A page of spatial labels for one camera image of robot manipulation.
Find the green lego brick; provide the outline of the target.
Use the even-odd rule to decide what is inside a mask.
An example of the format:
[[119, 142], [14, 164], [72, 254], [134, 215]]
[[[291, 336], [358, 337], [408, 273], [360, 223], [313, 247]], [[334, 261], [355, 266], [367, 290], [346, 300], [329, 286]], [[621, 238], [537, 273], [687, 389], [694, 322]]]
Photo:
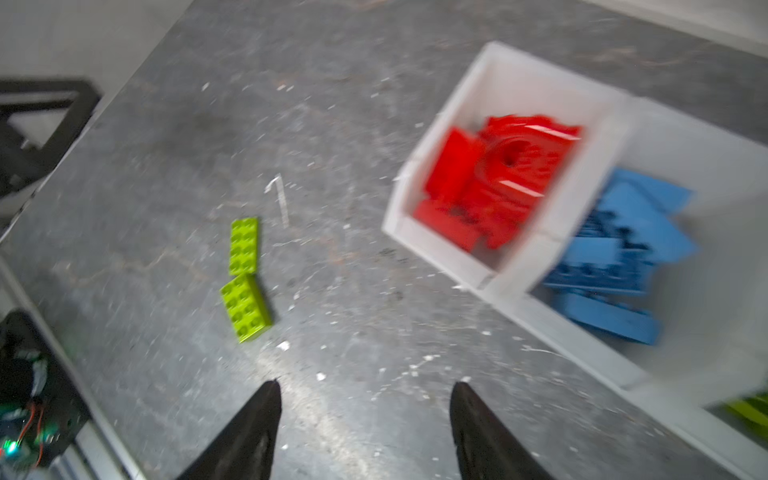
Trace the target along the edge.
[[742, 419], [757, 436], [767, 438], [767, 394], [743, 398], [726, 404], [726, 408]]

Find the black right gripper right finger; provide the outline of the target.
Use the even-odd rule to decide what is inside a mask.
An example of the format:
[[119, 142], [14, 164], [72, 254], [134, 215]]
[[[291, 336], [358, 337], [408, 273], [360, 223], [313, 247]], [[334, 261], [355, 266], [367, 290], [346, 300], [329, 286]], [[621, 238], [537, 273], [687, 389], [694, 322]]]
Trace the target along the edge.
[[462, 479], [553, 479], [467, 382], [454, 384], [449, 414]]

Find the red lego brick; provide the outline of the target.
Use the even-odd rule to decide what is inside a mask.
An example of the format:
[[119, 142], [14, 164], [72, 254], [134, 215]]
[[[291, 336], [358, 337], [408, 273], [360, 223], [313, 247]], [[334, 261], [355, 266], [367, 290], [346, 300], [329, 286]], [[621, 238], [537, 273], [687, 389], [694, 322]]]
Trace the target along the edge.
[[539, 200], [501, 183], [473, 180], [459, 206], [483, 234], [486, 246], [496, 250], [517, 236]]
[[413, 217], [466, 252], [471, 252], [482, 237], [482, 233], [464, 217], [432, 199], [423, 200]]
[[451, 128], [426, 181], [428, 197], [441, 205], [454, 204], [484, 152], [485, 143], [478, 136]]

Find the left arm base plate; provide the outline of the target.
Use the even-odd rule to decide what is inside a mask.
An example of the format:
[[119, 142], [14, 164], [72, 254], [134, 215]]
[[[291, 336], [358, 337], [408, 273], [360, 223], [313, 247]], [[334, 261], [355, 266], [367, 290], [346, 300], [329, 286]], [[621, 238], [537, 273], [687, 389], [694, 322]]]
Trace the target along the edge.
[[11, 310], [1, 320], [1, 465], [14, 473], [50, 466], [90, 419], [31, 314]]

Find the blue lego brick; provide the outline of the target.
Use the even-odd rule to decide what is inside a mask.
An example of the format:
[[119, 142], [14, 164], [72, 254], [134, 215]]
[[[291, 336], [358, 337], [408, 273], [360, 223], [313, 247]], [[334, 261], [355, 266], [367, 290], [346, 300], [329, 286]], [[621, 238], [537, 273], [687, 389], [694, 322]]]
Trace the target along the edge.
[[635, 343], [654, 345], [661, 331], [659, 322], [649, 313], [586, 292], [559, 292], [552, 307], [583, 327]]

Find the red arch lego piece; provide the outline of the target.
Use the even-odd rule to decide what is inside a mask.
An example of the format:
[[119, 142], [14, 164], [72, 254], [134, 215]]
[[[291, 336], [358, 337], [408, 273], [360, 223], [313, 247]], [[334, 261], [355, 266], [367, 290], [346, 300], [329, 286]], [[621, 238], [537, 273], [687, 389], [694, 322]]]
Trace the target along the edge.
[[486, 146], [482, 176], [509, 195], [538, 200], [581, 140], [582, 130], [544, 115], [490, 117], [478, 132]]

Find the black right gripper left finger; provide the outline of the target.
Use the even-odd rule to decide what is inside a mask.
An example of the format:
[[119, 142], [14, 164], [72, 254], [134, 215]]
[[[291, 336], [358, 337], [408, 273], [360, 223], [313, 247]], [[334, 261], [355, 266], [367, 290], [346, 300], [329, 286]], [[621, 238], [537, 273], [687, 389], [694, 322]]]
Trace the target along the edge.
[[266, 381], [178, 479], [269, 479], [281, 414], [280, 384]]

